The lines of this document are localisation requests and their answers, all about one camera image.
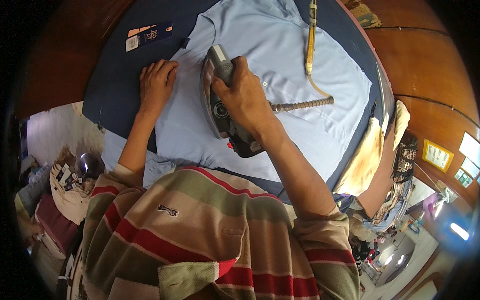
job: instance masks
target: striped sweater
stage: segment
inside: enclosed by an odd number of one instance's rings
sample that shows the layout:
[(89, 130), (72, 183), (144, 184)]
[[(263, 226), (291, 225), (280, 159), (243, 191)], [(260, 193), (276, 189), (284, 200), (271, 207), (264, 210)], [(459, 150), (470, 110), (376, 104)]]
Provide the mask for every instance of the striped sweater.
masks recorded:
[(84, 226), (90, 299), (358, 299), (348, 217), (296, 219), (251, 182), (188, 167), (147, 191), (117, 165)]

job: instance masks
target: red stripe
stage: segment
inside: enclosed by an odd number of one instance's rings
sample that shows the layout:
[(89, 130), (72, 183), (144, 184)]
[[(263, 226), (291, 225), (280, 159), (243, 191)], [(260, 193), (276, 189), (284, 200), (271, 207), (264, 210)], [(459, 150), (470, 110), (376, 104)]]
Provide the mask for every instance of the red stripe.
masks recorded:
[(252, 275), (252, 270), (249, 268), (233, 267), (215, 282), (253, 287), (257, 293), (278, 296), (311, 297), (318, 295), (314, 277), (293, 279), (292, 276), (274, 276), (272, 274)]
[(233, 284), (253, 287), (252, 270), (249, 268), (231, 268), (225, 275), (215, 280), (217, 284)]
[(204, 255), (191, 252), (163, 240), (147, 229), (137, 229), (125, 218), (118, 224), (115, 231), (127, 242), (135, 243), (145, 250), (163, 257), (173, 264), (182, 262), (212, 261)]
[(273, 196), (272, 194), (269, 194), (269, 193), (252, 194), (252, 192), (251, 192), (249, 189), (241, 189), (241, 190), (236, 189), (236, 188), (232, 187), (230, 184), (228, 184), (227, 182), (218, 179), (217, 177), (215, 177), (214, 175), (212, 175), (210, 172), (208, 172), (207, 170), (205, 170), (205, 169), (203, 169), (203, 168), (199, 168), (199, 167), (183, 167), (182, 169), (191, 169), (191, 170), (198, 171), (198, 172), (204, 174), (205, 176), (207, 176), (211, 181), (213, 181), (213, 182), (215, 182), (215, 183), (217, 183), (217, 184), (220, 184), (220, 185), (223, 186), (227, 191), (229, 191), (230, 193), (235, 194), (235, 195), (241, 195), (241, 194), (243, 194), (243, 193), (246, 193), (250, 198), (267, 196), (267, 197), (271, 197), (271, 198), (277, 199), (277, 200), (279, 200), (280, 202), (282, 202), (280, 199), (278, 199), (277, 197), (275, 197), (275, 196)]
[(119, 194), (119, 190), (114, 187), (114, 186), (97, 186), (93, 189), (92, 195), (90, 197), (94, 197), (98, 194), (103, 194), (103, 193), (112, 193), (115, 196)]
[(346, 264), (354, 264), (355, 259), (349, 250), (339, 249), (311, 249), (305, 251), (309, 262), (312, 261), (334, 261)]
[(218, 277), (220, 278), (223, 275), (225, 275), (230, 270), (230, 268), (235, 264), (235, 262), (237, 262), (236, 259), (218, 262)]
[(294, 297), (311, 297), (317, 296), (318, 292), (317, 281), (315, 277), (307, 279), (294, 278), (293, 279), (293, 296)]
[(292, 276), (256, 274), (253, 275), (253, 288), (257, 293), (293, 296), (293, 278)]
[(112, 202), (112, 204), (110, 204), (110, 206), (107, 208), (107, 211), (105, 212), (105, 218), (107, 218), (110, 228), (115, 231), (118, 224), (122, 220), (122, 217), (120, 217), (114, 202)]

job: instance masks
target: shirt sleeve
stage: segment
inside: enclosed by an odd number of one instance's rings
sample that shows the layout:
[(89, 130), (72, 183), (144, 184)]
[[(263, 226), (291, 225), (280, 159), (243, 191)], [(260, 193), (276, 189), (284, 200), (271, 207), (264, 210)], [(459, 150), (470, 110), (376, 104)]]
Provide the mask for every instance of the shirt sleeve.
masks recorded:
[(360, 298), (360, 278), (348, 242), (348, 217), (335, 207), (315, 221), (294, 221), (293, 235), (312, 266), (323, 297)]
[(95, 274), (103, 266), (103, 258), (118, 254), (108, 250), (108, 241), (125, 214), (144, 194), (145, 189), (138, 187), (141, 185), (142, 179), (120, 164), (112, 172), (101, 174), (95, 183), (83, 237), (83, 273), (89, 296), (96, 295), (97, 287), (102, 286)]

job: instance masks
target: ironing board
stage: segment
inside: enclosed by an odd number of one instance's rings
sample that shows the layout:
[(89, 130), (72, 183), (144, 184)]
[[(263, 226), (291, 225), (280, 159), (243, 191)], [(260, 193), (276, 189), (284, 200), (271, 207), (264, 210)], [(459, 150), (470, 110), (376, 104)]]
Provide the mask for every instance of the ironing board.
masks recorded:
[[(303, 20), (309, 22), (309, 1), (294, 0)], [(127, 11), (117, 28), (108, 39), (102, 55), (92, 74), (84, 97), (83, 114), (92, 122), (123, 138), (127, 138), (138, 111), (138, 75), (142, 67), (159, 59), (169, 59), (185, 43), (185, 38), (195, 26), (197, 15), (206, 11), (217, 0), (187, 1), (136, 1)], [(348, 160), (357, 148), (365, 132), (372, 107), (376, 99), (375, 115), (383, 122), (381, 90), (377, 77), (375, 57), (372, 48), (365, 40), (343, 5), (336, 0), (325, 0), (317, 11), (317, 24), (334, 38), (362, 68), (372, 82), (369, 103), (367, 104), (351, 142), (333, 175), (327, 180), (333, 189)], [(125, 39), (130, 29), (173, 21), (173, 37), (137, 49), (136, 55), (126, 55)], [(389, 106), (393, 114), (393, 103)], [(156, 153), (155, 133), (152, 132), (148, 150)], [(281, 183), (259, 180), (253, 183), (273, 194), (282, 189)]]

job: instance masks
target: barcode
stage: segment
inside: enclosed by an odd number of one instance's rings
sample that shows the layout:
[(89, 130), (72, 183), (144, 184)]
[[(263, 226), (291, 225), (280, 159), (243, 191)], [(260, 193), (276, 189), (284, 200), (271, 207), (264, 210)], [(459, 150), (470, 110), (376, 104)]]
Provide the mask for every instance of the barcode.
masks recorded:
[(132, 36), (125, 41), (127, 52), (138, 47), (138, 36)]

